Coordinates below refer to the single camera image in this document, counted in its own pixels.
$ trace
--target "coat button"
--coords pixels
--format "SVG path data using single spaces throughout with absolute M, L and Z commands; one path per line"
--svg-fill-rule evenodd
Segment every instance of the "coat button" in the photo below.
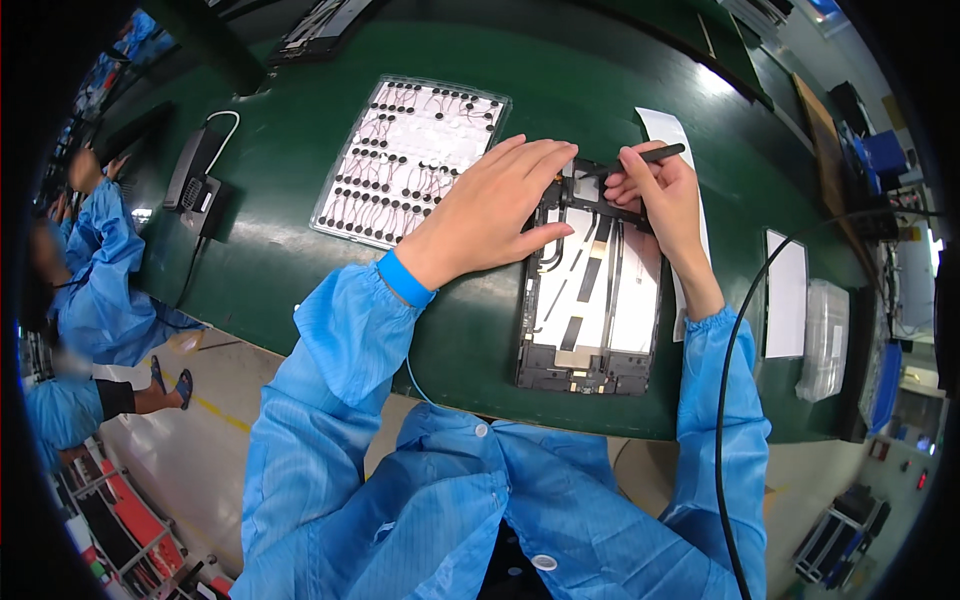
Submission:
M 552 571 L 557 568 L 557 560 L 545 554 L 538 554 L 530 559 L 530 562 L 541 571 Z

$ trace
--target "fingers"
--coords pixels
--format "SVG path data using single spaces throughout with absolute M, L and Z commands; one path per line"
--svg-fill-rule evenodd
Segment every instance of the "fingers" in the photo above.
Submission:
M 630 202 L 634 198 L 639 198 L 639 196 L 640 196 L 640 193 L 636 191 L 636 188 L 634 188 L 634 189 L 625 191 L 624 193 L 620 194 L 616 198 L 609 200 L 609 202 L 614 206 L 624 208 L 624 204 Z
M 643 142 L 642 144 L 632 146 L 632 148 L 637 154 L 640 154 L 641 152 L 656 150 L 657 148 L 663 148 L 664 146 L 666 146 L 666 142 L 664 142 L 662 139 L 652 139 L 649 142 Z
M 667 184 L 678 180 L 696 180 L 697 174 L 686 161 L 677 156 L 669 156 L 660 161 L 660 176 Z
M 504 157 L 507 153 L 518 146 L 522 146 L 523 142 L 527 140 L 527 136 L 523 133 L 514 135 L 513 137 L 508 137 L 503 140 L 496 146 L 490 148 L 490 151 L 483 155 L 480 160 L 477 160 L 476 163 L 471 168 L 485 168 L 494 163 L 496 163 L 500 158 Z
M 636 184 L 636 191 L 644 198 L 654 198 L 660 195 L 660 185 L 650 172 L 650 167 L 640 158 L 633 148 L 624 146 L 620 149 L 620 162 L 627 171 L 630 179 Z
M 636 188 L 636 182 L 631 179 L 626 179 L 621 185 L 617 185 L 616 187 L 608 187 L 607 190 L 604 191 L 603 196 L 607 200 L 616 200 L 621 194 L 634 188 Z
M 607 180 L 604 181 L 603 183 L 607 187 L 616 187 L 620 183 L 623 183 L 623 181 L 626 178 L 627 178 L 626 173 L 611 173 L 609 176 L 607 176 Z
M 573 233 L 573 228 L 566 223 L 548 223 L 521 233 L 514 242 L 515 260 L 529 256 L 550 242 L 566 237 L 570 233 Z
M 546 189 L 546 186 L 560 173 L 564 165 L 580 151 L 576 144 L 568 144 L 567 142 L 555 142 L 555 144 L 559 145 L 555 146 L 549 154 L 542 156 L 527 175 L 527 181 L 530 185 L 540 192 Z
M 502 167 L 504 171 L 510 171 L 514 175 L 526 178 L 541 158 L 562 147 L 565 143 L 556 142 L 552 139 L 538 139 L 527 142 L 506 154 L 497 163 L 497 167 Z

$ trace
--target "yellow floor line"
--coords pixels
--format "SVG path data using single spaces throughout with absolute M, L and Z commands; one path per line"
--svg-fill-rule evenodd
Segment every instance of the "yellow floor line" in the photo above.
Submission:
M 146 364 L 147 367 L 150 367 L 150 359 L 144 358 L 142 362 Z M 163 375 L 163 379 L 166 380 L 168 384 L 174 387 L 177 386 L 177 381 L 180 379 L 179 377 L 172 377 L 170 373 L 164 371 L 163 369 L 160 369 L 160 374 Z M 224 420 L 227 424 L 233 425 L 240 431 L 250 434 L 251 426 L 249 423 L 242 421 L 236 417 L 232 417 L 231 415 L 228 415 L 224 411 L 220 410 L 220 407 L 217 406 L 216 404 L 212 402 L 208 402 L 207 400 L 204 400 L 203 398 L 197 396 L 196 394 L 190 397 L 190 402 L 191 403 L 196 402 L 200 404 L 201 406 L 203 406 L 203 408 L 210 411 L 210 413 L 212 413 L 214 417 L 218 417 L 219 419 Z

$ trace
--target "black pants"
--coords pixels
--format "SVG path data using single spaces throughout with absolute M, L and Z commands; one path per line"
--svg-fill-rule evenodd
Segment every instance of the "black pants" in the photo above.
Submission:
M 523 555 L 516 533 L 506 520 L 500 520 L 500 531 L 487 575 L 477 600 L 551 600 L 546 585 L 530 559 Z
M 100 405 L 104 407 L 104 422 L 121 413 L 136 413 L 133 401 L 133 385 L 129 381 L 106 381 L 94 379 L 100 393 Z

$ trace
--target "floor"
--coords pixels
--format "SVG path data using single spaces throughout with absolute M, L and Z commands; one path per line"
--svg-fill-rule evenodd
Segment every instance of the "floor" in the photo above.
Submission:
M 176 522 L 191 553 L 215 555 L 216 568 L 236 577 L 243 567 L 241 497 L 250 427 L 259 413 L 259 388 L 273 378 L 282 357 L 212 329 L 193 354 L 169 346 L 155 354 L 168 388 L 189 367 L 195 385 L 190 409 L 121 416 L 104 423 L 100 434 L 144 497 Z M 150 383 L 146 361 L 135 368 L 96 369 L 95 376 L 131 381 L 135 389 Z M 393 450 L 415 403 L 406 396 L 388 398 L 383 426 L 364 461 L 368 475 Z M 609 452 L 621 492 L 658 515 L 673 487 L 676 444 L 610 438 Z M 830 500 L 849 486 L 865 456 L 865 445 L 838 441 L 771 446 L 767 486 L 773 492 L 764 508 L 769 598 L 778 598 L 796 580 L 794 550 Z

